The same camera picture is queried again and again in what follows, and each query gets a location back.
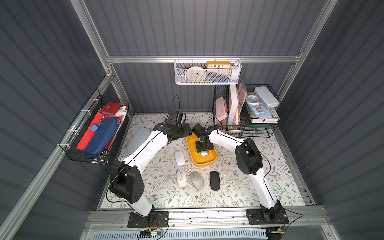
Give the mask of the yellow storage box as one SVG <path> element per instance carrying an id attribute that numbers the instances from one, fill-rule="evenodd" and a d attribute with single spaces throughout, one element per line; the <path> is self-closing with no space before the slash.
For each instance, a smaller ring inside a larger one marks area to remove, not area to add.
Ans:
<path id="1" fill-rule="evenodd" d="M 218 158 L 216 148 L 208 151 L 198 152 L 196 142 L 199 142 L 199 138 L 192 134 L 186 138 L 188 149 L 192 161 L 196 167 L 202 168 L 212 165 Z"/>

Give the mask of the black mouse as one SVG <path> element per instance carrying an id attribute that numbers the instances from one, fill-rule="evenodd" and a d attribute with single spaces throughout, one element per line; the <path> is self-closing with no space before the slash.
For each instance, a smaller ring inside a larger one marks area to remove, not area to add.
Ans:
<path id="1" fill-rule="evenodd" d="M 221 188 L 220 175 L 217 171 L 210 172 L 210 187 L 213 191 L 218 191 Z"/>

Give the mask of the grey mouse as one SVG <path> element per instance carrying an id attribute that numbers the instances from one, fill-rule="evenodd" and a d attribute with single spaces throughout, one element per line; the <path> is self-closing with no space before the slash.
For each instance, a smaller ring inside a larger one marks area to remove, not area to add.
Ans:
<path id="1" fill-rule="evenodd" d="M 193 187 L 196 190 L 199 191 L 199 190 L 202 190 L 204 188 L 204 186 L 205 186 L 204 179 L 198 171 L 191 172 L 189 177 L 190 177 L 190 180 L 192 182 Z"/>

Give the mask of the small white mouse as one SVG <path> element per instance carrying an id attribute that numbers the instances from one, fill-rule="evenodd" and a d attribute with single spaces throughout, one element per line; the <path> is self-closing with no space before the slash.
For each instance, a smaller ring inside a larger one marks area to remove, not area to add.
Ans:
<path id="1" fill-rule="evenodd" d="M 185 186 L 187 186 L 188 178 L 185 171 L 183 170 L 177 171 L 176 178 L 177 178 L 177 185 L 180 188 L 184 188 Z"/>

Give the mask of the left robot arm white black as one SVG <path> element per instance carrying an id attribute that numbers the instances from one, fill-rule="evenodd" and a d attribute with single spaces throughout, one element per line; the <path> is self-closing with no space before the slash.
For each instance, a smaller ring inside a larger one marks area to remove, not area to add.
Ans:
<path id="1" fill-rule="evenodd" d="M 165 120 L 156 124 L 149 137 L 131 155 L 115 165 L 110 173 L 109 191 L 124 199 L 134 212 L 143 218 L 155 207 L 144 196 L 142 173 L 163 147 L 192 135 L 186 114 L 171 110 Z"/>

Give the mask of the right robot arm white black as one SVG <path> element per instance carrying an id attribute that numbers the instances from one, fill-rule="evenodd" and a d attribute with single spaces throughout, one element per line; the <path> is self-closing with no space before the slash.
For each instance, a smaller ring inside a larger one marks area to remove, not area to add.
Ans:
<path id="1" fill-rule="evenodd" d="M 198 152 L 208 151 L 214 145 L 219 145 L 233 152 L 236 156 L 239 170 L 248 175 L 259 196 L 263 217 L 269 223 L 282 218 L 284 211 L 280 200 L 266 180 L 263 156 L 251 138 L 240 139 L 227 135 L 215 127 L 203 128 L 200 124 L 192 128 L 192 132 L 199 138 Z"/>

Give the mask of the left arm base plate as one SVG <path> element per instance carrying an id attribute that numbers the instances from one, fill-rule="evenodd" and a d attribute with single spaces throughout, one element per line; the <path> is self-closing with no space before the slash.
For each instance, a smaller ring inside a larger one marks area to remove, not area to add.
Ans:
<path id="1" fill-rule="evenodd" d="M 166 228 L 169 225 L 169 212 L 152 212 L 143 217 L 137 213 L 130 213 L 127 228 Z"/>

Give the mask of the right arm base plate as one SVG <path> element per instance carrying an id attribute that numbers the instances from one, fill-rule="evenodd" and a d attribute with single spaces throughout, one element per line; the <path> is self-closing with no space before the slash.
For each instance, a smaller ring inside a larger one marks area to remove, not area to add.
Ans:
<path id="1" fill-rule="evenodd" d="M 277 214 L 269 213 L 262 209 L 248 209 L 246 217 L 250 225 L 288 225 L 289 218 L 284 209 L 280 209 Z"/>

